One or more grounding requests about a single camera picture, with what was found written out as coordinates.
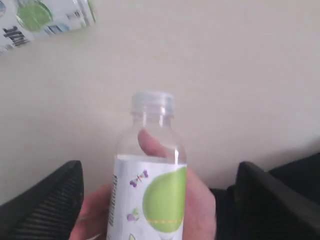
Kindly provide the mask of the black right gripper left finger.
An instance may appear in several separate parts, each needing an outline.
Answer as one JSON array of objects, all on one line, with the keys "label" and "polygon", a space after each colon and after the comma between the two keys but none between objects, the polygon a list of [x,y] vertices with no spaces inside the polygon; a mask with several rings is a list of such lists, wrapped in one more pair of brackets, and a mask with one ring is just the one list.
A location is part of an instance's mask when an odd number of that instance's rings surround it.
[{"label": "black right gripper left finger", "polygon": [[67,240],[82,204],[82,163],[71,160],[0,206],[0,238]]}]

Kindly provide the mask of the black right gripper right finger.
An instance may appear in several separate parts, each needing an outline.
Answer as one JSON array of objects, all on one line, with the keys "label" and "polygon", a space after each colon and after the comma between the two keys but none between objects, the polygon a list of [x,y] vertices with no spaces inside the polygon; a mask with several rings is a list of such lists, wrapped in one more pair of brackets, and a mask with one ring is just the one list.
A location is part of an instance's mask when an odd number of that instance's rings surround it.
[{"label": "black right gripper right finger", "polygon": [[237,240],[320,238],[320,206],[252,162],[239,164],[234,201]]}]

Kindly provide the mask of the person's open hand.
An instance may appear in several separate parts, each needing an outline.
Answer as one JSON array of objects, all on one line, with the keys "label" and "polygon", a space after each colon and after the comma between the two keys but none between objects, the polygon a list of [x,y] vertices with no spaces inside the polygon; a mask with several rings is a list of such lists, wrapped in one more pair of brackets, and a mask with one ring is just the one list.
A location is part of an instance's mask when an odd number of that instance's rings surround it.
[{"label": "person's open hand", "polygon": [[[138,142],[142,151],[149,156],[169,156],[169,151],[144,129],[138,134]],[[111,193],[112,184],[109,183],[84,198],[70,240],[106,238]],[[196,173],[187,168],[183,239],[213,240],[216,236],[216,225],[215,196]]]}]

